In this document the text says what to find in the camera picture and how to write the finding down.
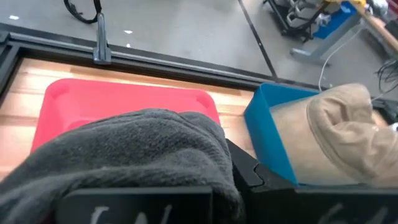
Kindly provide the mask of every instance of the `blue plastic container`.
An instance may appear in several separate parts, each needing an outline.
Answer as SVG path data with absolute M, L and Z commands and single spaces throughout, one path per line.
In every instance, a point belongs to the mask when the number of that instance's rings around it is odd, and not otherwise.
M 350 16 L 356 14 L 356 10 L 353 5 L 349 2 L 342 2 L 340 5 L 340 10 L 333 13 L 330 19 L 330 22 L 326 26 L 319 26 L 319 30 L 314 33 L 315 37 L 319 37 L 321 39 L 325 39 L 329 36 L 333 31 L 335 31 L 345 20 L 347 20 Z
M 244 120 L 258 160 L 285 179 L 297 184 L 270 107 L 318 94 L 273 83 L 263 83 L 244 111 Z

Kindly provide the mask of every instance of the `concrete floor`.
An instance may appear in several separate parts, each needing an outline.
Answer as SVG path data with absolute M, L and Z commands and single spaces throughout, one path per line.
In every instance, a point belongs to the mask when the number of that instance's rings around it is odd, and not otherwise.
M 289 50 L 292 47 L 314 49 L 321 40 L 302 44 L 282 37 L 268 4 L 263 6 L 261 0 L 242 1 L 277 76 L 317 85 L 321 66 L 299 62 L 290 56 Z M 92 0 L 72 2 L 86 17 L 94 16 Z M 237 0 L 117 0 L 102 1 L 102 5 L 110 44 L 271 74 Z M 19 19 L 10 19 L 11 15 Z M 74 19 L 61 1 L 3 0 L 0 22 L 96 39 L 96 25 Z M 323 86 L 360 82 L 373 96 L 380 94 L 374 72 L 383 60 L 364 40 L 363 34 L 337 52 L 330 63 L 331 67 L 324 73 Z M 385 98 L 398 100 L 398 89 Z

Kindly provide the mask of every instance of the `gray towel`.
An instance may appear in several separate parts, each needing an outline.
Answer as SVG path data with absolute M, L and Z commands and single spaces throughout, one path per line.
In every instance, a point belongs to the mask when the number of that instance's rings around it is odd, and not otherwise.
M 142 110 L 87 124 L 31 154 L 0 183 L 0 223 L 39 224 L 88 187 L 209 185 L 215 223 L 241 211 L 222 128 L 199 113 Z

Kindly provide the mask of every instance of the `tan fabric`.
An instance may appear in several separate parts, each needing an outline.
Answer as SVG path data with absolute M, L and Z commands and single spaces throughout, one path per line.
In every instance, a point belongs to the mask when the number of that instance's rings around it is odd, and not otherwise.
M 298 182 L 398 186 L 398 134 L 376 126 L 366 87 L 338 86 L 272 116 Z

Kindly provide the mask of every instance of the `red tray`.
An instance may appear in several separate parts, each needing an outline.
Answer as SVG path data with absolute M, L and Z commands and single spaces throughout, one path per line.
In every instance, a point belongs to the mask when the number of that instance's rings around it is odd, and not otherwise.
M 45 91 L 31 152 L 71 129 L 145 108 L 196 111 L 220 123 L 213 99 L 201 90 L 67 78 L 53 82 Z

